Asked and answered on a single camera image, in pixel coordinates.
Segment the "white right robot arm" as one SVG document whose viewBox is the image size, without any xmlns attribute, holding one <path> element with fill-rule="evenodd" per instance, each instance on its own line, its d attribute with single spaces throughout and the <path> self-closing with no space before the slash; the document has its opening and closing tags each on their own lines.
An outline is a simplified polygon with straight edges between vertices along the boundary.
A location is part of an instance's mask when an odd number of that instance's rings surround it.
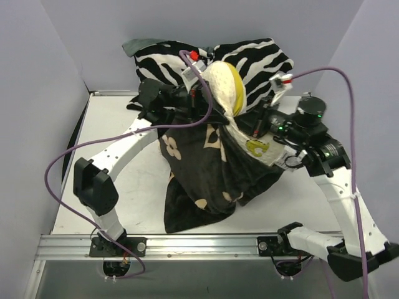
<svg viewBox="0 0 399 299">
<path fill-rule="evenodd" d="M 275 164 L 287 171 L 307 170 L 324 193 L 343 236 L 327 236 L 293 222 L 277 231 L 276 243 L 269 246 L 270 255 L 306 252 L 326 261 L 345 282 L 397 258 L 398 244 L 381 233 L 352 182 L 354 163 L 322 122 L 326 103 L 304 96 L 295 112 L 286 114 L 271 102 L 270 97 L 263 98 L 249 112 L 237 116 L 239 129 L 255 141 L 270 134 L 284 146 Z"/>
</svg>

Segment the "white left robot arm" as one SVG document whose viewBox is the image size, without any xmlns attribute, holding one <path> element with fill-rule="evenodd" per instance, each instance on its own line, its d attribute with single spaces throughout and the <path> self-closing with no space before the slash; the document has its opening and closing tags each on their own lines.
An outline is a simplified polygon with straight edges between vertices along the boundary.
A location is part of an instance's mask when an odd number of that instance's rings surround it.
<svg viewBox="0 0 399 299">
<path fill-rule="evenodd" d="M 115 209 L 119 195 L 114 185 L 125 166 L 170 128 L 227 122 L 216 109 L 209 82 L 202 78 L 190 88 L 145 79 L 133 101 L 141 110 L 127 131 L 95 156 L 79 158 L 74 164 L 73 193 L 90 212 L 105 239 L 103 247 L 112 256 L 126 249 L 125 229 Z"/>
</svg>

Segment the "cream yellow-edged pillow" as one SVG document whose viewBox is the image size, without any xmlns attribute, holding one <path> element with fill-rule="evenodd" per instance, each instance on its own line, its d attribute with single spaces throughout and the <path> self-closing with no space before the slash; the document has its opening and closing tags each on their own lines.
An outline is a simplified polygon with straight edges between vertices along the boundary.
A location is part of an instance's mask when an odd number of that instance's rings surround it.
<svg viewBox="0 0 399 299">
<path fill-rule="evenodd" d="M 229 124 L 225 130 L 235 144 L 250 157 L 262 162 L 266 166 L 274 165 L 284 151 L 284 145 L 273 140 L 271 134 L 255 139 L 243 133 L 234 117 L 246 112 L 246 91 L 243 80 L 238 71 L 231 64 L 216 61 L 208 65 L 201 74 L 208 81 L 214 99 L 224 109 L 224 116 Z"/>
</svg>

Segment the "black floral pillowcase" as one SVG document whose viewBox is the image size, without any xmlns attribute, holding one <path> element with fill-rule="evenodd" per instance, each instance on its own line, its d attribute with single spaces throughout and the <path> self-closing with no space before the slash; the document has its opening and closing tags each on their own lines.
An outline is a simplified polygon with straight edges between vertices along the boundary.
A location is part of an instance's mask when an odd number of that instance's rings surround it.
<svg viewBox="0 0 399 299">
<path fill-rule="evenodd" d="M 223 125 L 169 129 L 159 142 L 170 166 L 163 218 L 168 234 L 225 220 L 283 174 L 248 155 Z"/>
</svg>

